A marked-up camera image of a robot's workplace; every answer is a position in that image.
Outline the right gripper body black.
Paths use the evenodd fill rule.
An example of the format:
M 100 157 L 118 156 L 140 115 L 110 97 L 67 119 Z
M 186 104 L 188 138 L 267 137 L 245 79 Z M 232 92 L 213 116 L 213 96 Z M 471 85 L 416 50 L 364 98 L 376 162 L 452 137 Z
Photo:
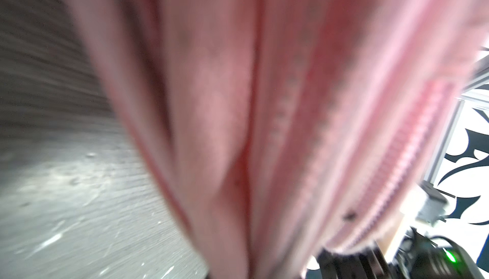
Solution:
M 426 237 L 413 229 L 392 262 L 378 246 L 359 254 L 322 252 L 317 262 L 322 278 L 483 278 L 479 267 L 460 245 L 444 236 Z

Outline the pink student backpack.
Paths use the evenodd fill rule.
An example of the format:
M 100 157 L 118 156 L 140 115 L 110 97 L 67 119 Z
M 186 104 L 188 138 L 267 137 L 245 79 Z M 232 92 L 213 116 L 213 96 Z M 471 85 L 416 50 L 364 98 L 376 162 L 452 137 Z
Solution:
M 65 0 L 211 278 L 295 278 L 388 231 L 488 0 Z

